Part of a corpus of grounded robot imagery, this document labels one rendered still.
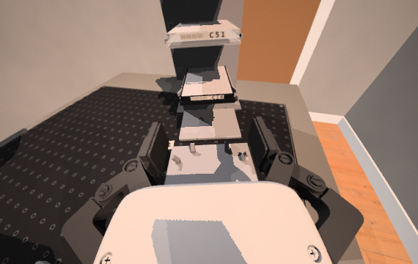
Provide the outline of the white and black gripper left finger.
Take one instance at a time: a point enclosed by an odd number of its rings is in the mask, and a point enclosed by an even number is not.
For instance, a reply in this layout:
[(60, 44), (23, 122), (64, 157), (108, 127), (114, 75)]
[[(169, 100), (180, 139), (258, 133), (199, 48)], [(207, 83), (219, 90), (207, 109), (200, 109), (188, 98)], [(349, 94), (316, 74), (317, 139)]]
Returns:
[(163, 124), (153, 122), (136, 158), (122, 172), (104, 183), (62, 227), (62, 234), (82, 264), (93, 264), (106, 233), (105, 223), (129, 193), (156, 186), (155, 177), (164, 169), (169, 139)]

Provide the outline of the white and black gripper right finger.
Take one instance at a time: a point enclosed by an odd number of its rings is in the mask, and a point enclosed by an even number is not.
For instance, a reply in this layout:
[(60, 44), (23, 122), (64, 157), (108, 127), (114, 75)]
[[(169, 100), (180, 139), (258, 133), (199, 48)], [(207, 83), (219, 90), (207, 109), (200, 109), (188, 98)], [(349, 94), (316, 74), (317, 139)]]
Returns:
[(364, 223), (362, 213), (326, 187), (320, 176), (295, 163), (291, 154), (281, 152), (261, 116), (252, 118), (248, 141), (257, 169), (265, 174), (263, 181), (292, 188), (317, 211), (315, 226), (332, 264), (338, 264)]

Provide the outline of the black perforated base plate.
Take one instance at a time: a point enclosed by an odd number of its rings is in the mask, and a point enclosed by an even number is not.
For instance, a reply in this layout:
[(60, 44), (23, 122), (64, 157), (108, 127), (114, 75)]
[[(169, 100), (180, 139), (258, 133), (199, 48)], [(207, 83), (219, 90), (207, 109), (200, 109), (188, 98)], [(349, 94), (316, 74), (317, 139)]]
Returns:
[(102, 86), (0, 147), (0, 264), (82, 264), (64, 223), (137, 157), (153, 122), (174, 146), (247, 143), (261, 116), (281, 152), (297, 162), (285, 104), (239, 100), (241, 138), (180, 141), (177, 92)]

